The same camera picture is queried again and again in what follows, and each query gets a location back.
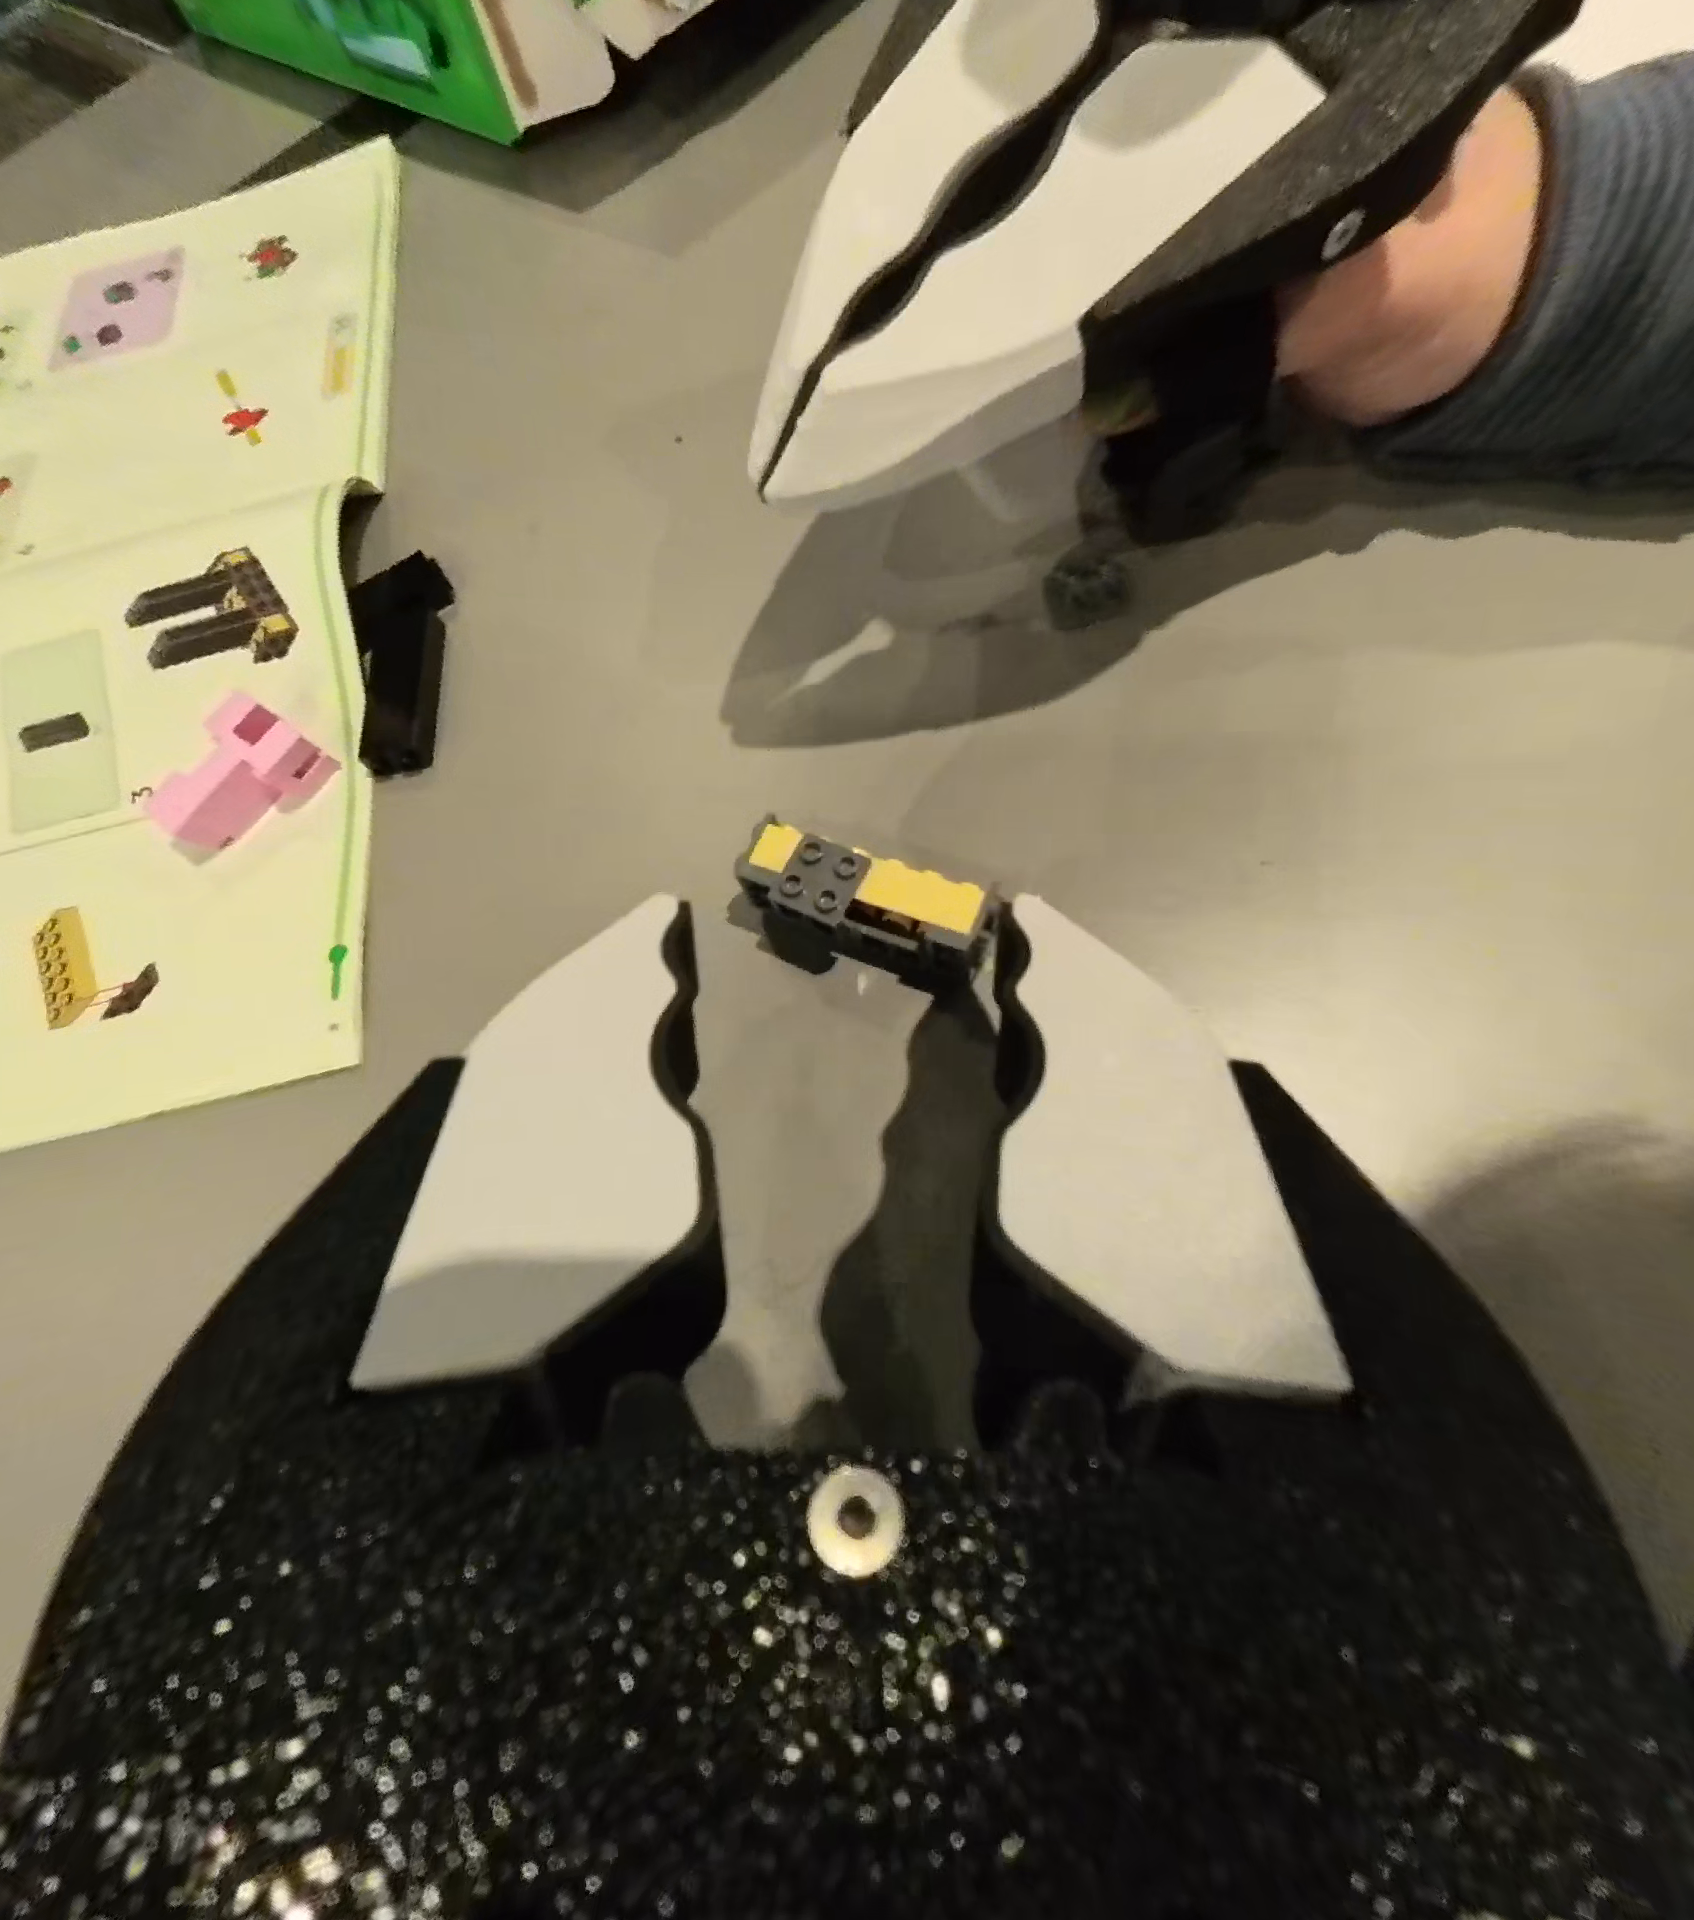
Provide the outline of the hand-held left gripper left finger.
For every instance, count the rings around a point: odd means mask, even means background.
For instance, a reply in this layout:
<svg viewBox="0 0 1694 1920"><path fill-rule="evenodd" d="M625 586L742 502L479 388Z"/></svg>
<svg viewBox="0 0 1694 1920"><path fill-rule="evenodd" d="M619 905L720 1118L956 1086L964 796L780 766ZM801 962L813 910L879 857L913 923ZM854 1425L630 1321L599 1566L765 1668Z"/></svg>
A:
<svg viewBox="0 0 1694 1920"><path fill-rule="evenodd" d="M724 1317L719 1189L694 1107L695 936L651 893L527 982L457 1060L350 1385L499 1380L630 1333L650 1283L698 1305L658 1357L684 1370Z"/></svg>

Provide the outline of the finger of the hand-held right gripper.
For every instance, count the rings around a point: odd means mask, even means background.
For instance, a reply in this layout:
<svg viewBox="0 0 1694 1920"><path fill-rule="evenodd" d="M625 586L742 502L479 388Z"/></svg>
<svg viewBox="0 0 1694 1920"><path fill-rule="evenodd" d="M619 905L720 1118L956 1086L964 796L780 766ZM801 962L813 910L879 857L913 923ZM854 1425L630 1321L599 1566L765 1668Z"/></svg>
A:
<svg viewBox="0 0 1694 1920"><path fill-rule="evenodd" d="M926 29L868 73L761 380L761 498L846 506L1071 412L1087 310L1296 131L1278 29Z"/></svg>
<svg viewBox="0 0 1694 1920"><path fill-rule="evenodd" d="M926 483L1082 398L1138 261L1113 3L950 3L843 137L793 273L750 483Z"/></svg>

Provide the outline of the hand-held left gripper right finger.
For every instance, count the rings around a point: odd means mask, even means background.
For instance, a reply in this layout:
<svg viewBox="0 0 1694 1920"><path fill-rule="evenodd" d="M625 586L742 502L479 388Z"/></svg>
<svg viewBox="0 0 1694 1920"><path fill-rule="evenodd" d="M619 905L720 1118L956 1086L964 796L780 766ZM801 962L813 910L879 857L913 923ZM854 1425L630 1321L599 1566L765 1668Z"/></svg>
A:
<svg viewBox="0 0 1694 1920"><path fill-rule="evenodd" d="M1004 1252L1124 1335L1144 1376L1341 1402L1352 1370L1230 1059L1160 978L1020 893L1001 923Z"/></svg>

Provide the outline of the yellow and grey brick assembly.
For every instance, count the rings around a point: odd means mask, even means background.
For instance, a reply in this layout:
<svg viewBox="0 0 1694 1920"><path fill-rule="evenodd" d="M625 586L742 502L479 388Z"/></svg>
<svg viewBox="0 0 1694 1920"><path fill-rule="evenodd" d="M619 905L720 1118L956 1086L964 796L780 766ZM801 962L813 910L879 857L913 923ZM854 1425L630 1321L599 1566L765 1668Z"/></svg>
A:
<svg viewBox="0 0 1694 1920"><path fill-rule="evenodd" d="M857 962L920 990L958 990L995 941L1004 900L895 855L765 814L736 855L765 941L801 962Z"/></svg>

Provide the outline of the person's right hand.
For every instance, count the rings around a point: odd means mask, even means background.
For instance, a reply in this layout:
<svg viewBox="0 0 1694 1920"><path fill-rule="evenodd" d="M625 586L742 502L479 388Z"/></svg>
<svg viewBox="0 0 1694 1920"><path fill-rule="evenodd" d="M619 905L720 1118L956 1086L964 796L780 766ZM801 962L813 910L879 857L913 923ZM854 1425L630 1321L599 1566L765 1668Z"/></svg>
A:
<svg viewBox="0 0 1694 1920"><path fill-rule="evenodd" d="M1464 386L1514 318L1542 180L1538 114L1500 88L1404 222L1279 294L1279 380L1348 428L1404 419Z"/></svg>

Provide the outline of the small dark grey brick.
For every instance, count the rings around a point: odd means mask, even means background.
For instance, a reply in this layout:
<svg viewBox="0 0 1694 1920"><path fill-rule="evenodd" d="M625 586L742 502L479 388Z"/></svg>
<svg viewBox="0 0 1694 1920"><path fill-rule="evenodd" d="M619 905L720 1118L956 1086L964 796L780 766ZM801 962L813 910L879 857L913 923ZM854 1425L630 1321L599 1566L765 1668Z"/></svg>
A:
<svg viewBox="0 0 1694 1920"><path fill-rule="evenodd" d="M1127 548L1107 539L1075 542L1045 571L1041 600L1059 634L1091 630L1124 616L1131 605Z"/></svg>

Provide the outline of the pink brick pig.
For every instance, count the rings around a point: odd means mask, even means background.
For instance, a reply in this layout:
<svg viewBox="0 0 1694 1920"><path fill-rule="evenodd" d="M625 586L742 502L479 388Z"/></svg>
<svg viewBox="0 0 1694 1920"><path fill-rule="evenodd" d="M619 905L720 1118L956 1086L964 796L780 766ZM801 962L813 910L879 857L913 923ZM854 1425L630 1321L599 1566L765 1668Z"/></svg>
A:
<svg viewBox="0 0 1694 1920"><path fill-rule="evenodd" d="M140 812L188 857L236 846L262 820L310 803L339 759L253 693L228 693L205 718L201 759L157 782Z"/></svg>

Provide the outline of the black brick assembly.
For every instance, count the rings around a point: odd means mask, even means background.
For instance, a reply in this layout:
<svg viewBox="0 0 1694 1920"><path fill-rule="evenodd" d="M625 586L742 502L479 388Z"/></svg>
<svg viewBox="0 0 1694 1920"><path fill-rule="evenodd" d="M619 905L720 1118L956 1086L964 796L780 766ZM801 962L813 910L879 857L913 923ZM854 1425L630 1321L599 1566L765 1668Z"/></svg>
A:
<svg viewBox="0 0 1694 1920"><path fill-rule="evenodd" d="M454 591L424 550L344 591L361 663L358 759L375 782L432 768Z"/></svg>

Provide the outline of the green cardboard box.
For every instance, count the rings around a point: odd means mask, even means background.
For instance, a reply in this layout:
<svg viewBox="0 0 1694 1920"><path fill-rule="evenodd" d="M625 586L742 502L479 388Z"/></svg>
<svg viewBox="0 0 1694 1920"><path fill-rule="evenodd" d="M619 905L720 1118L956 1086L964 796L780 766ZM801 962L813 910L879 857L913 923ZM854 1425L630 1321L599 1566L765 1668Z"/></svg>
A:
<svg viewBox="0 0 1694 1920"><path fill-rule="evenodd" d="M597 106L708 3L181 3L201 37L497 144Z"/></svg>

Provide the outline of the building instruction booklet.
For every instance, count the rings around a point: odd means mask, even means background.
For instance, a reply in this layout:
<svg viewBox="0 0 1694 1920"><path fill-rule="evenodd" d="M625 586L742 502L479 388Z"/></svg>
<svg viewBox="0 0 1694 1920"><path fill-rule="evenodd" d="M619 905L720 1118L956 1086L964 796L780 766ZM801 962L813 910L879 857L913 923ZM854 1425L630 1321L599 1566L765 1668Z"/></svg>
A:
<svg viewBox="0 0 1694 1920"><path fill-rule="evenodd" d="M399 212L377 137L0 257L0 1155L361 1059ZM232 690L339 771L196 862L138 800Z"/></svg>

